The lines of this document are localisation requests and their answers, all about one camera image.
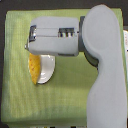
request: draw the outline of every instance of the green cloth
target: green cloth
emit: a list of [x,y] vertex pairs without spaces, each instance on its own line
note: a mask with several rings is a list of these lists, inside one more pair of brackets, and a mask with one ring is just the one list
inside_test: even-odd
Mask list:
[[[5,22],[4,78],[1,120],[9,126],[86,125],[86,102],[98,72],[83,53],[56,57],[55,71],[44,85],[34,85],[28,70],[29,52],[24,49],[31,20],[39,16],[76,17],[88,9],[9,11]],[[113,9],[120,24],[120,9]]]

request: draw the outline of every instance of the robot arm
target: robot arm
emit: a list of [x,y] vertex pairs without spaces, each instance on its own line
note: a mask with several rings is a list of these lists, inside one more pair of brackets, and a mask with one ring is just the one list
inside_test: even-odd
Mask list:
[[126,128],[127,96],[118,20],[108,7],[99,5],[80,25],[82,29],[76,18],[37,18],[31,23],[25,47],[36,55],[77,56],[79,51],[84,52],[99,72],[87,99],[87,127]]

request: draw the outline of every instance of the white robot part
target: white robot part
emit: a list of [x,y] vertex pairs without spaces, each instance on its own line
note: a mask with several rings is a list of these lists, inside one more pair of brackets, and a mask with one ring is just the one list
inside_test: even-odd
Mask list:
[[114,12],[104,5],[92,8],[84,19],[82,37],[87,51],[99,60],[98,78],[87,99],[87,127],[126,128],[125,75]]
[[26,49],[35,55],[77,56],[77,18],[39,17],[31,22]]

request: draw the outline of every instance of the table surface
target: table surface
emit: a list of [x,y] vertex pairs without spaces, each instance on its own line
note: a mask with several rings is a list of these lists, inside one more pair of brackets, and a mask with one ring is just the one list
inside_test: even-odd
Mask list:
[[[5,18],[9,10],[52,10],[52,9],[87,9],[98,4],[110,8],[121,8],[124,26],[128,26],[128,1],[126,0],[0,0],[0,100],[3,82]],[[0,122],[1,128],[7,128]]]

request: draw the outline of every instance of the orange slice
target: orange slice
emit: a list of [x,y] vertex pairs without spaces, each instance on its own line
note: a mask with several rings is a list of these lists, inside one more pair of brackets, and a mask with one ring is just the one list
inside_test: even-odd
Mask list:
[[40,75],[40,56],[29,54],[29,71],[31,74],[32,82],[37,83],[38,77]]

